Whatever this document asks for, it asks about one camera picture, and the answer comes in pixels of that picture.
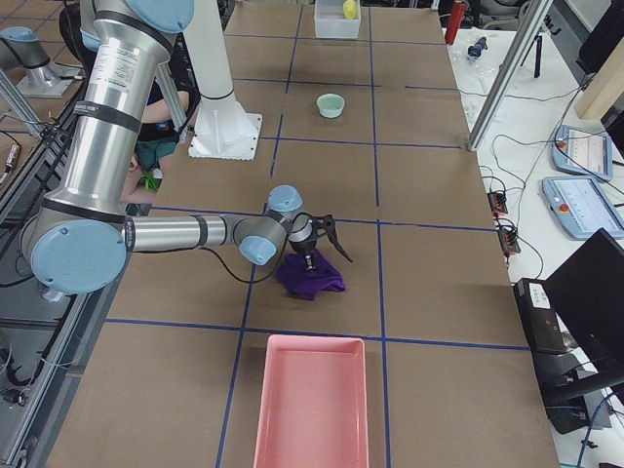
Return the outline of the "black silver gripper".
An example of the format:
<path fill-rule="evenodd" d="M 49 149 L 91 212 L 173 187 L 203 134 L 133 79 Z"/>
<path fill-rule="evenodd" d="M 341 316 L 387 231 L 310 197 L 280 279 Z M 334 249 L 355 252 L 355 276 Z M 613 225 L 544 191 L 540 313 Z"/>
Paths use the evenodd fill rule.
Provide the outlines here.
<path fill-rule="evenodd" d="M 292 228 L 289 243 L 295 253 L 305 254 L 307 271 L 317 268 L 317 258 L 314 251 L 321 237 L 326 237 L 339 254 L 348 262 L 353 262 L 349 253 L 339 242 L 336 222 L 331 214 L 323 216 L 302 215 L 297 218 L 296 224 Z"/>

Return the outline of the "silver second robot base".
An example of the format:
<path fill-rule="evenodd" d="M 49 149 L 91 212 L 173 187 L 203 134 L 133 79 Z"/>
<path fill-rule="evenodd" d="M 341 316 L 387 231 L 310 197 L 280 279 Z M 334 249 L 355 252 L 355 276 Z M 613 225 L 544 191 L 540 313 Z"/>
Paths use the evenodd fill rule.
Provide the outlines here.
<path fill-rule="evenodd" d="M 54 62 L 37 35 L 26 26 L 1 30 L 1 70 L 17 69 L 25 72 L 17 88 L 28 98 L 61 98 L 74 81 L 83 77 L 79 65 Z"/>

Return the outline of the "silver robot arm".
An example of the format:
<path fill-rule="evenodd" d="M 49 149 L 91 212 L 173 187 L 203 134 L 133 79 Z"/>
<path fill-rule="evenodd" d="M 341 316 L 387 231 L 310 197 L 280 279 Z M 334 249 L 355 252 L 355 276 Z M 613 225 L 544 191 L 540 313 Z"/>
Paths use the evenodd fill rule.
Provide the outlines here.
<path fill-rule="evenodd" d="M 218 7 L 214 1 L 93 1 L 82 12 L 100 44 L 77 118 L 68 164 L 57 189 L 20 234 L 34 277 L 53 291 L 91 293 L 110 284 L 130 253 L 213 251 L 234 245 L 249 262 L 278 261 L 285 247 L 317 265 L 320 236 L 335 242 L 330 215 L 303 208 L 289 185 L 272 189 L 257 219 L 238 215 L 129 217 L 120 196 L 156 73 L 185 41 L 199 87 L 193 157 L 250 160 L 261 116 L 234 95 Z"/>

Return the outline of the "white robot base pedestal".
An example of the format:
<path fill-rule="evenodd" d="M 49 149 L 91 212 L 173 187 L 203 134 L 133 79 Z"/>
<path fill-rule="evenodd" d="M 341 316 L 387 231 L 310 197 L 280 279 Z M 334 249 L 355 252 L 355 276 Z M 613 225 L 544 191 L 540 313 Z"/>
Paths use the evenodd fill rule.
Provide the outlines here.
<path fill-rule="evenodd" d="M 236 99 L 216 1 L 196 1 L 184 40 L 200 103 L 189 146 L 193 158 L 251 161 L 262 116 Z"/>

